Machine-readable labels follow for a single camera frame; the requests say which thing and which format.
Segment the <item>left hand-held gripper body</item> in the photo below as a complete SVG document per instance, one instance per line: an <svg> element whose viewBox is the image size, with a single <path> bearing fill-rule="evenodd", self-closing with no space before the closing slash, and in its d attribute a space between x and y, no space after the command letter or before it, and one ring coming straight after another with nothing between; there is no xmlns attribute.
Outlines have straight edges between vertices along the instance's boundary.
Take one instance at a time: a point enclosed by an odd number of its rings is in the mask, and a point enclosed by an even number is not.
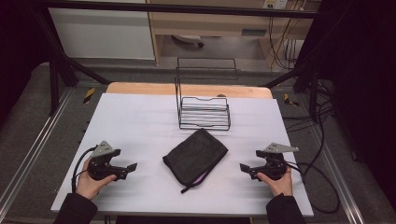
<svg viewBox="0 0 396 224"><path fill-rule="evenodd" d="M88 167L89 175L94 180L102 180L109 175L119 173L128 173L126 167L118 167L110 164L114 157L120 155L120 150L113 148L107 141L102 141L91 154L91 160Z"/></svg>

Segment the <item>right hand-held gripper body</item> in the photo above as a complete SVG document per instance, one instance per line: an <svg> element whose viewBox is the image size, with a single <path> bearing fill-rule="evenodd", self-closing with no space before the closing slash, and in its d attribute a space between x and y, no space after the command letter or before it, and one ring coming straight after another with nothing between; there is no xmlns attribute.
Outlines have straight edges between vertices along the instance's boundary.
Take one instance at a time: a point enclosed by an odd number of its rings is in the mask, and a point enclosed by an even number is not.
<svg viewBox="0 0 396 224"><path fill-rule="evenodd" d="M287 171L284 153L297 152L299 148L271 143L263 150L257 150L256 156L266 160L264 166L257 168L257 173L263 173L272 180L279 180Z"/></svg>

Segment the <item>black cloth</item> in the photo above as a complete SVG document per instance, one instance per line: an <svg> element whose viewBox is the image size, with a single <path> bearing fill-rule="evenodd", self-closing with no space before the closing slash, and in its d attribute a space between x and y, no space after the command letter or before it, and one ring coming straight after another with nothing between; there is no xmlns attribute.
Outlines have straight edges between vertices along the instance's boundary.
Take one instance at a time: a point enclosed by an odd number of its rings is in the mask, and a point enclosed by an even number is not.
<svg viewBox="0 0 396 224"><path fill-rule="evenodd" d="M163 162L184 186L181 193L185 193L200 185L227 152L220 140L200 129L163 156Z"/></svg>

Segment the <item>black wire rack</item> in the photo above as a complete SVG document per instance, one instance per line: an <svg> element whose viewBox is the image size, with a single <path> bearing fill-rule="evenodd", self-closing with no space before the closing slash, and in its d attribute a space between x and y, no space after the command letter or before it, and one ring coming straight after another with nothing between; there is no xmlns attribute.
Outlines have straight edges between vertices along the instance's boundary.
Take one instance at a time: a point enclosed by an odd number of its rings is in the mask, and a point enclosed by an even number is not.
<svg viewBox="0 0 396 224"><path fill-rule="evenodd" d="M180 129L229 131L230 107L224 93L188 93L188 85L215 85L238 79L235 59L177 57L175 89Z"/></svg>

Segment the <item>person's right hand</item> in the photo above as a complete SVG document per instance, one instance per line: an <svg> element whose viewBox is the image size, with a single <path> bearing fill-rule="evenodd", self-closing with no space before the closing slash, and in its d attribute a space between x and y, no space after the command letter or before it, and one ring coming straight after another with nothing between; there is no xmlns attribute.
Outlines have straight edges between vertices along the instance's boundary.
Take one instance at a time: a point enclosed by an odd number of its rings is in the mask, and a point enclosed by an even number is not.
<svg viewBox="0 0 396 224"><path fill-rule="evenodd" d="M292 196L292 179L291 179L291 169L288 168L286 173L278 180L273 180L269 176L263 173L257 173L257 177L267 184L271 189L273 195L276 197L280 194L284 196Z"/></svg>

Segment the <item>person's left hand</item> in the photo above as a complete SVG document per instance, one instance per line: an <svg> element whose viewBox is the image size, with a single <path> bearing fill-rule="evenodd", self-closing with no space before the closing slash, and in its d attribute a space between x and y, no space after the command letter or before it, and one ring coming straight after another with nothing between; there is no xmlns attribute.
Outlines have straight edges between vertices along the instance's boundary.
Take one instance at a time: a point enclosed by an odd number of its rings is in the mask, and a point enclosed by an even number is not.
<svg viewBox="0 0 396 224"><path fill-rule="evenodd" d="M109 175L102 180L94 180L88 174L88 167L91 159L87 159L83 165L83 173L78 178L78 184L76 188L76 193L80 196L92 200L100 190L110 184L116 179L115 175Z"/></svg>

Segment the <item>yellow black tape strip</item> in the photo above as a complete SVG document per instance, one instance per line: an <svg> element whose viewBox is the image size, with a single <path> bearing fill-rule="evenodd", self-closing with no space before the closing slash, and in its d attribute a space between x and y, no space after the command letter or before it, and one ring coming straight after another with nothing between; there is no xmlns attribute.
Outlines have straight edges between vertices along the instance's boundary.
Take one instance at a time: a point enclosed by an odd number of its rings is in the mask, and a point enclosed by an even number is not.
<svg viewBox="0 0 396 224"><path fill-rule="evenodd" d="M83 99L83 104L88 104L89 101L91 100L93 94L95 92L95 88L89 88L84 99Z"/></svg>
<svg viewBox="0 0 396 224"><path fill-rule="evenodd" d="M284 93L284 103L286 105L300 106L298 102L293 102L287 93Z"/></svg>

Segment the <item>black metal stand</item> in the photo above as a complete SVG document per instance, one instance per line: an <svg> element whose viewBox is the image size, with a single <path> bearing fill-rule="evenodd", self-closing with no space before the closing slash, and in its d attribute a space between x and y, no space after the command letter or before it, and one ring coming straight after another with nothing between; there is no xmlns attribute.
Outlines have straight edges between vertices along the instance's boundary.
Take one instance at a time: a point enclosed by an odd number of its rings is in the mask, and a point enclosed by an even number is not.
<svg viewBox="0 0 396 224"><path fill-rule="evenodd" d="M278 77L262 86L267 89L272 89L278 84L292 78L297 77L293 89L296 93L302 93L309 89L309 104L308 113L314 122L318 122L317 114L317 99L318 99L318 66L308 63L303 63L288 72L287 74Z"/></svg>
<svg viewBox="0 0 396 224"><path fill-rule="evenodd" d="M49 80L50 80L50 112L52 116L60 107L59 78L66 87L76 87L78 78L74 72L77 69L101 84L110 84L111 81L95 74L82 64L73 60L64 52L61 40L50 18L46 7L31 6L30 12L40 28L40 40L44 50L49 55Z"/></svg>

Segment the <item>black curtain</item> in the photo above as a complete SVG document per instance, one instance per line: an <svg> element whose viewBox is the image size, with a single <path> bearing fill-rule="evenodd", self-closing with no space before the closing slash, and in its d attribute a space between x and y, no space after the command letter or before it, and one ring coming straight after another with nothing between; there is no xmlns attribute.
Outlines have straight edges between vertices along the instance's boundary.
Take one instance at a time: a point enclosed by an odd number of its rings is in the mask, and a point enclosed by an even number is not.
<svg viewBox="0 0 396 224"><path fill-rule="evenodd" d="M321 0L299 63L322 60L353 149L396 210L396 0Z"/></svg>
<svg viewBox="0 0 396 224"><path fill-rule="evenodd" d="M49 56L24 0L0 0L0 125L19 100L32 71Z"/></svg>

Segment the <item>white cabinet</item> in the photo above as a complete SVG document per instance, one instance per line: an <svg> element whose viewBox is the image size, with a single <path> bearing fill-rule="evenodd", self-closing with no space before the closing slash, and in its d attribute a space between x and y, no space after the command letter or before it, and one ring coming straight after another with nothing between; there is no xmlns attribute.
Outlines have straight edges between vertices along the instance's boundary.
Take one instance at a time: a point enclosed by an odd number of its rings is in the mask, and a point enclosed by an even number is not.
<svg viewBox="0 0 396 224"><path fill-rule="evenodd" d="M147 12L50 8L65 53L73 58L155 58Z"/></svg>

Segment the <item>white chair base with caster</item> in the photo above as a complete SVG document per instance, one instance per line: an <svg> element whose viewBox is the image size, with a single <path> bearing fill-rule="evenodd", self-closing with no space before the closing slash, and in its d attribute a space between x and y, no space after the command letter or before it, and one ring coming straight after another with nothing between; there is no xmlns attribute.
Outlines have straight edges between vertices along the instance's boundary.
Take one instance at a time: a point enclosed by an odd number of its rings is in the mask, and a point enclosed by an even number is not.
<svg viewBox="0 0 396 224"><path fill-rule="evenodd" d="M202 48L205 45L198 35L174 35L174 38L185 43L194 44L198 48Z"/></svg>

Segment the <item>light wooden desk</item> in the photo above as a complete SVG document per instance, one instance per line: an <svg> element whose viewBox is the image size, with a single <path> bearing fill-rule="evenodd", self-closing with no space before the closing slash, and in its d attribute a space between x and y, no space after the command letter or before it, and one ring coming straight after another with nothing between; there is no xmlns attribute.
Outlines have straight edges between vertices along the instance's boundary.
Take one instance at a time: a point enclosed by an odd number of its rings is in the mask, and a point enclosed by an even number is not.
<svg viewBox="0 0 396 224"><path fill-rule="evenodd" d="M264 0L146 0L149 4L191 5L206 7L263 8ZM280 10L308 11L318 9L319 3L311 0L288 0ZM280 66L288 40L304 40L313 23L311 19L266 18L232 15L208 15L150 12L152 34L199 36L247 36L259 40L267 65Z"/></svg>

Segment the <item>black metal crossbar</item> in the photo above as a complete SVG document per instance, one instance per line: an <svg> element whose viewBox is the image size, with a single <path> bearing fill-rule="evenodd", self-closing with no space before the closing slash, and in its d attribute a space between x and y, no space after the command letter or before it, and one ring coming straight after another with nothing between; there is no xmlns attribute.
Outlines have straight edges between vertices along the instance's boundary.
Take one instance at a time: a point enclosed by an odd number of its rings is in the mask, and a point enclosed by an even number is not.
<svg viewBox="0 0 396 224"><path fill-rule="evenodd" d="M115 10L133 12L161 12L161 13L189 13L208 15L233 15L250 17L297 18L314 19L320 17L316 11L297 11L280 9L255 9L237 7L206 7L165 4L139 4L118 2L93 2L72 0L36 0L35 3L42 7L89 9L89 10Z"/></svg>

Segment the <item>aluminium floor rail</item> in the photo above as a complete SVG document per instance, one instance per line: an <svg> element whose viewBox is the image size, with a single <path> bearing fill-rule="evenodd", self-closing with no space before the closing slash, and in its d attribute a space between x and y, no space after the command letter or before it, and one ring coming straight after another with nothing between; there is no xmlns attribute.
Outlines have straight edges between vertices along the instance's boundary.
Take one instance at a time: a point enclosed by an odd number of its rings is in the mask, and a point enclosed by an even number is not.
<svg viewBox="0 0 396 224"><path fill-rule="evenodd" d="M329 147L325 143L324 132L319 128L319 126L312 127L312 134L316 140L319 149L320 157L322 158L326 169L330 175L330 179L333 182L335 189L339 194L339 199L343 209L346 213L346 217L350 224L364 224L364 218L361 214L361 210L357 206L351 191L341 173L340 168L335 162Z"/></svg>
<svg viewBox="0 0 396 224"><path fill-rule="evenodd" d="M10 183L7 185L5 192L0 197L0 222L5 218L7 212L11 205L13 204L15 198L17 197L21 186L23 185L25 179L32 170L39 154L41 153L43 147L46 145L54 127L56 126L59 118L66 108L71 94L74 91L73 88L67 88L61 96L59 101L60 105L55 110L55 112L49 116L44 124L43 128L40 130L37 138L30 146L29 151L24 157L20 167L18 168L16 174L12 177Z"/></svg>

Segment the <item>white wall socket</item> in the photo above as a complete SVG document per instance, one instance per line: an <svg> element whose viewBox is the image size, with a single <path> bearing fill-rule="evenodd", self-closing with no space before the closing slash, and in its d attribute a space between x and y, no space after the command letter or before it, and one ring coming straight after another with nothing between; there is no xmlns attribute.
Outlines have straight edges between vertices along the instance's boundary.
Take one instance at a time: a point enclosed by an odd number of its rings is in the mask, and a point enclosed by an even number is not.
<svg viewBox="0 0 396 224"><path fill-rule="evenodd" d="M284 9L288 0L264 0L262 7L268 9Z"/></svg>

